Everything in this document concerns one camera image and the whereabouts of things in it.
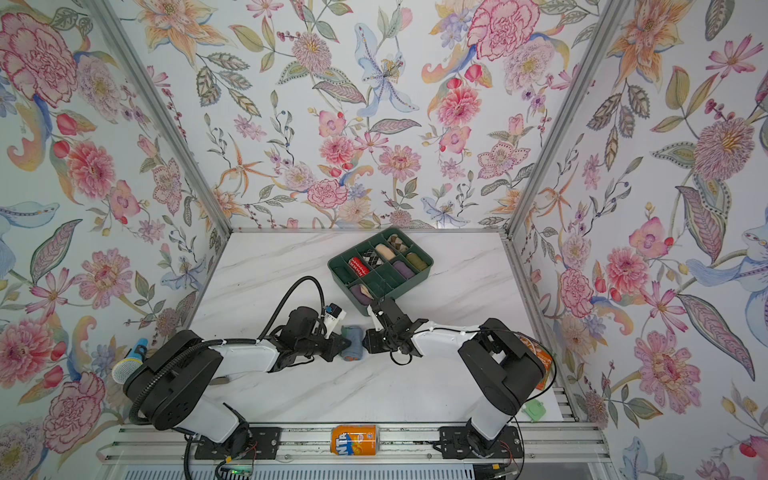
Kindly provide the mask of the blue orange green sock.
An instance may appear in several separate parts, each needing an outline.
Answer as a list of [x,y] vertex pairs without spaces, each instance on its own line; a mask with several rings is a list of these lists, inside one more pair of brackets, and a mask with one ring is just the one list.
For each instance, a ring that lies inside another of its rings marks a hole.
[[364,330],[357,325],[344,326],[342,328],[342,336],[350,342],[350,345],[345,348],[340,356],[344,361],[353,362],[359,361],[364,355]]

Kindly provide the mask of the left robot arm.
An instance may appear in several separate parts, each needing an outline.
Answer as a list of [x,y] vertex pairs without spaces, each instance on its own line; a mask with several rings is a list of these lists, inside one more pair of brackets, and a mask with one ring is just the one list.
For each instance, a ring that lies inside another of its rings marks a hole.
[[321,312],[302,306],[261,340],[204,340],[184,330],[124,381],[123,392],[132,402],[129,420],[196,435],[231,452],[244,451],[253,443],[249,423],[228,404],[205,397],[211,381],[249,372],[277,373],[296,366],[302,358],[332,362],[351,345],[334,332],[345,316],[334,303]]

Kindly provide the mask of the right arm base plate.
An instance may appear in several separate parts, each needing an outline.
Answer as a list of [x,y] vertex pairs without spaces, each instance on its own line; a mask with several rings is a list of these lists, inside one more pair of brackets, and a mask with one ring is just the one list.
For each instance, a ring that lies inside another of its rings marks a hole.
[[523,441],[516,427],[505,426],[494,439],[488,439],[471,425],[442,426],[438,429],[438,450],[444,459],[522,459]]

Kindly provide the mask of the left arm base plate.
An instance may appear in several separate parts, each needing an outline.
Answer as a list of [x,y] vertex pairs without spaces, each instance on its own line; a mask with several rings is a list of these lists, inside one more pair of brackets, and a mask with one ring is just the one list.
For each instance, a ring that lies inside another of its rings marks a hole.
[[194,451],[195,460],[275,460],[280,446],[280,427],[238,428],[222,443],[202,437]]

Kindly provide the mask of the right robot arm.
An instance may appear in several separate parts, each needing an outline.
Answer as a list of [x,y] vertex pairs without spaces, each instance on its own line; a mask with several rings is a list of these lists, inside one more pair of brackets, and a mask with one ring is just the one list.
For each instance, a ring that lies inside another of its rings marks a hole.
[[363,345],[370,354],[460,361],[484,397],[467,426],[467,442],[490,448],[544,380],[547,368],[518,334],[496,318],[478,326],[448,327],[411,320],[393,298],[366,307],[373,327]]

